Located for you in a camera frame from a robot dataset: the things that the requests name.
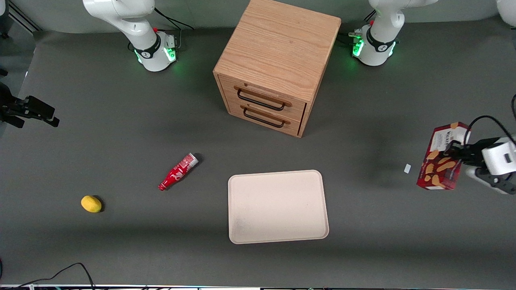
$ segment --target wooden box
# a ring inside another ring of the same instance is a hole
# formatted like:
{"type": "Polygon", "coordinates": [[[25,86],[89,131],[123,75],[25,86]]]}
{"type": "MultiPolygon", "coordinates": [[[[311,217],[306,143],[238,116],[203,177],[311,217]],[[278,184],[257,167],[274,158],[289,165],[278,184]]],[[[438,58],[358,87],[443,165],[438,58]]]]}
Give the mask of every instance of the wooden box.
{"type": "Polygon", "coordinates": [[[340,18],[251,0],[213,74],[231,115],[301,137],[340,18]]]}

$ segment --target red box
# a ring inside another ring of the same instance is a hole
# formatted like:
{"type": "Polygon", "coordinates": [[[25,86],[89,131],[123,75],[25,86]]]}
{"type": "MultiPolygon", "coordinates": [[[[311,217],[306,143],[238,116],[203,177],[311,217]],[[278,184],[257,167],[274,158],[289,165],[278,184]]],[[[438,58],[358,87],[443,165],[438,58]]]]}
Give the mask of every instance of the red box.
{"type": "Polygon", "coordinates": [[[464,144],[464,136],[468,126],[457,122],[433,130],[425,159],[417,178],[417,185],[427,189],[454,189],[459,178],[461,163],[443,152],[452,140],[464,144]]]}

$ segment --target drawer handle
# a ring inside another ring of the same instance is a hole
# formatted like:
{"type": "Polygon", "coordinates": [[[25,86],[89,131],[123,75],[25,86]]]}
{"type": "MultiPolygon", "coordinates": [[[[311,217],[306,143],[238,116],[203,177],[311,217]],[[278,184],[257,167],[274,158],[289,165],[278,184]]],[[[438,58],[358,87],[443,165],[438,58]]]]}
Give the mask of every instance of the drawer handle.
{"type": "Polygon", "coordinates": [[[267,124],[267,125],[269,125],[269,126],[273,126],[273,127],[276,127],[276,128],[281,128],[281,127],[283,127],[283,125],[285,124],[285,121],[282,121],[282,122],[281,122],[281,125],[274,124],[274,123],[271,123],[271,122],[269,122],[269,121],[265,121],[265,120],[262,120],[262,119],[260,119],[260,118],[257,118],[257,117],[255,117],[255,116],[251,116],[251,115],[249,115],[249,114],[246,114],[246,112],[247,112],[247,108],[244,108],[244,116],[246,116],[247,118],[249,118],[249,119],[253,119],[253,120],[258,121],[258,122],[262,122],[262,123],[267,124]]]}
{"type": "Polygon", "coordinates": [[[262,103],[262,102],[259,102],[259,101],[255,101],[255,100],[250,99],[250,98],[246,98],[245,96],[240,95],[241,92],[242,92],[242,89],[238,89],[238,91],[236,92],[236,95],[238,96],[239,99],[247,101],[247,102],[250,102],[250,103],[253,103],[253,104],[256,104],[256,105],[260,105],[260,106],[263,106],[263,107],[266,107],[266,108],[269,108],[269,109],[272,109],[272,110],[275,110],[275,111],[283,110],[285,108],[285,105],[286,105],[285,103],[283,103],[283,105],[281,105],[281,107],[274,107],[274,106],[271,106],[269,104],[265,104],[265,103],[262,103]]]}

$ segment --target lemon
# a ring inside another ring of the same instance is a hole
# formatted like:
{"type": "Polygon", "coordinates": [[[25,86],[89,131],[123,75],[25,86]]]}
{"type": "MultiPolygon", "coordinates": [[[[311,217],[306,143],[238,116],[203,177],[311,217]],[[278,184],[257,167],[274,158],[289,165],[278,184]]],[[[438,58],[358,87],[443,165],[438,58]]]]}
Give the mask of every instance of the lemon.
{"type": "Polygon", "coordinates": [[[102,209],[102,203],[96,197],[84,196],[80,204],[83,208],[91,213],[98,213],[102,209]]]}

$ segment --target beige plastic tray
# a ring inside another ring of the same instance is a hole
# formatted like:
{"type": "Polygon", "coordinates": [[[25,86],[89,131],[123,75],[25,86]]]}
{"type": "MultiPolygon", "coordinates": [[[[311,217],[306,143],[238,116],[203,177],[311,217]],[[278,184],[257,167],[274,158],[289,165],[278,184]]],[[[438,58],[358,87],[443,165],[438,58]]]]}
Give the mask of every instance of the beige plastic tray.
{"type": "Polygon", "coordinates": [[[229,239],[250,244],[325,238],[329,227],[322,183],[317,170],[232,176],[229,239]]]}

